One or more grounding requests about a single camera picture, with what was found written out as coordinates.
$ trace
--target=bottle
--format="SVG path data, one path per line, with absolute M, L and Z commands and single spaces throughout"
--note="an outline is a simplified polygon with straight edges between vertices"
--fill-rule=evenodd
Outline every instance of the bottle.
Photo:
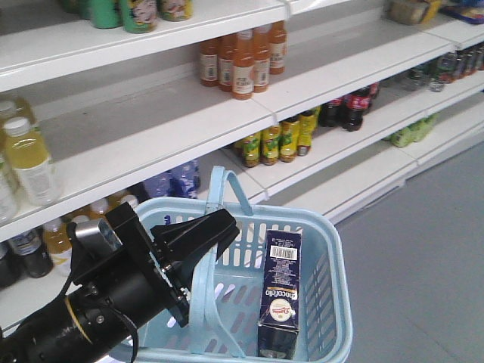
M 3 173 L 5 162 L 0 160 L 0 225 L 10 220 L 18 211 L 14 193 Z
M 438 57 L 433 62 L 433 71 L 430 78 L 429 88 L 432 92 L 441 92 L 446 83 L 450 83 L 451 72 L 455 68 L 457 54 L 449 52 L 441 57 Z
M 119 12 L 119 0 L 89 0 L 90 19 L 94 27 L 98 29 L 117 28 L 123 24 Z
M 157 27 L 157 0 L 119 0 L 124 30 L 148 33 Z
M 56 218 L 44 223 L 43 227 L 42 238 L 54 263 L 55 270 L 62 276 L 69 276 L 73 248 L 67 235 L 65 223 L 60 218 Z
M 237 100 L 248 100 L 254 90 L 254 55 L 252 30 L 237 33 L 234 52 L 234 81 L 232 95 Z
M 18 280 L 22 269 L 8 246 L 7 241 L 0 242 L 0 287 L 7 287 Z
M 222 37 L 217 55 L 217 70 L 219 71 L 219 88 L 224 92 L 232 92 L 234 50 L 237 34 L 228 34 Z
M 173 196 L 172 175 L 169 172 L 161 172 L 144 180 L 143 186 L 149 198 Z
M 349 94 L 343 108 L 341 126 L 348 131 L 357 131 L 363 124 L 363 114 L 370 104 L 370 86 L 362 87 Z
M 61 188 L 43 137 L 31 129 L 25 117 L 9 119 L 4 130 L 7 133 L 5 154 L 29 202 L 38 206 L 55 202 Z
M 200 43 L 200 83 L 206 87 L 215 87 L 217 81 L 217 53 L 219 39 L 208 39 Z
M 343 97 L 338 97 L 327 102 L 326 104 L 321 105 L 318 124 L 323 127 L 338 126 L 340 124 L 342 103 Z
M 111 210 L 106 198 L 101 198 L 89 204 L 89 219 L 105 218 L 104 216 Z
M 269 47 L 271 49 L 269 72 L 270 74 L 281 74 L 285 69 L 287 53 L 287 32 L 283 20 L 272 24 L 269 31 Z
M 260 135 L 260 132 L 256 132 L 242 139 L 242 160 L 247 168 L 253 168 L 260 163 Z
M 279 160 L 279 139 L 281 138 L 281 126 L 270 126 L 262 131 L 262 156 L 261 161 L 265 165 L 274 165 Z
M 297 154 L 304 157 L 311 150 L 312 132 L 315 128 L 314 113 L 311 110 L 304 111 L 298 116 L 299 137 L 297 140 Z
M 12 237 L 8 244 L 31 278 L 41 278 L 52 270 L 51 258 L 35 229 Z
M 299 139 L 299 120 L 297 116 L 281 122 L 281 146 L 279 160 L 290 163 L 296 158 L 297 141 Z
M 193 16 L 191 0 L 162 0 L 161 17 L 168 21 L 183 21 Z
M 271 52 L 268 31 L 271 25 L 258 26 L 254 29 L 254 92 L 267 91 L 269 84 L 269 64 Z
M 171 169 L 172 187 L 175 197 L 197 199 L 195 188 L 195 168 L 192 163 L 184 163 Z

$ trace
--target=green bottle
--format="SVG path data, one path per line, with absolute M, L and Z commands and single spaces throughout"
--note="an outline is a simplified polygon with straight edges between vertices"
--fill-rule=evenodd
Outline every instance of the green bottle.
M 123 26 L 129 33 L 148 33 L 157 27 L 157 0 L 119 0 Z
M 89 0 L 91 22 L 96 28 L 109 29 L 121 26 L 118 0 Z

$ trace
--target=bottle cap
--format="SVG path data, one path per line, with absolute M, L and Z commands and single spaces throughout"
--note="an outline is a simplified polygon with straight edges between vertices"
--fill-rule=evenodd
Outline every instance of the bottle cap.
M 21 136 L 29 132 L 30 123 L 26 117 L 13 117 L 3 125 L 3 129 L 9 136 Z
M 93 212 L 96 213 L 105 213 L 109 209 L 109 203 L 107 202 L 106 198 L 101 198 L 100 200 L 96 200 L 89 204 L 89 207 Z
M 50 232 L 56 232 L 62 226 L 62 219 L 56 218 L 44 223 L 44 229 Z
M 70 221 L 74 223 L 82 223 L 82 222 L 87 222 L 88 220 L 89 220 L 88 216 L 80 215 L 80 216 L 75 216 Z
M 128 195 L 124 196 L 123 198 L 121 198 L 121 200 L 119 201 L 119 204 L 123 204 L 125 202 L 128 202 L 128 204 L 133 209 L 136 208 L 139 205 L 138 198 L 136 198 L 132 194 L 128 194 Z
M 241 32 L 237 33 L 237 37 L 243 40 L 251 40 L 252 39 L 252 29 L 242 30 Z

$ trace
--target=shopping basket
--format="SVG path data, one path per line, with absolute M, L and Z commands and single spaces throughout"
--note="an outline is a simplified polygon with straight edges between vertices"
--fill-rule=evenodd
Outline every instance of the shopping basket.
M 239 203 L 223 201 L 226 182 Z M 217 262 L 213 247 L 195 268 L 187 327 L 180 328 L 165 310 L 140 329 L 137 361 L 287 363 L 256 354 L 265 232 L 280 229 L 302 233 L 299 336 L 291 360 L 344 362 L 352 318 L 340 236 L 326 218 L 304 209 L 252 206 L 234 172 L 221 166 L 213 168 L 207 201 L 159 197 L 135 211 L 149 231 L 167 220 L 183 222 L 222 207 L 236 219 L 239 235 Z M 124 343 L 110 355 L 129 361 L 131 353 Z

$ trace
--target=drink bottle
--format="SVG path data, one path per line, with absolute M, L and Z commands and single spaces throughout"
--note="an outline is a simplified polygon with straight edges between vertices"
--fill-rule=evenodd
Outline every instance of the drink bottle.
M 228 34 L 222 37 L 217 55 L 217 70 L 219 72 L 219 88 L 224 92 L 232 92 L 234 49 L 237 34 Z
M 267 91 L 269 84 L 271 52 L 268 31 L 270 27 L 270 25 L 264 25 L 254 29 L 254 92 L 256 93 Z
M 8 244 L 31 278 L 41 278 L 52 270 L 51 258 L 35 229 L 12 237 Z
M 215 87 L 217 82 L 217 53 L 219 38 L 208 39 L 200 43 L 200 83 L 206 87 Z
M 348 95 L 343 107 L 341 126 L 348 131 L 357 131 L 363 124 L 363 114 L 370 103 L 370 86 L 360 88 Z
M 14 117 L 4 124 L 5 154 L 31 204 L 44 206 L 61 195 L 54 163 L 43 137 L 33 131 L 26 117 Z
M 340 123 L 342 103 L 343 97 L 338 97 L 327 102 L 326 104 L 321 105 L 318 124 L 323 127 L 338 126 Z
M 234 52 L 234 81 L 232 95 L 237 100 L 248 100 L 254 90 L 254 54 L 252 30 L 237 33 Z
M 69 276 L 73 248 L 69 242 L 65 223 L 60 218 L 56 218 L 44 223 L 43 227 L 42 238 L 54 263 L 54 269 L 63 276 Z
M 277 21 L 272 24 L 269 31 L 269 46 L 271 49 L 270 74 L 281 74 L 285 69 L 287 53 L 287 31 L 284 28 L 284 21 Z

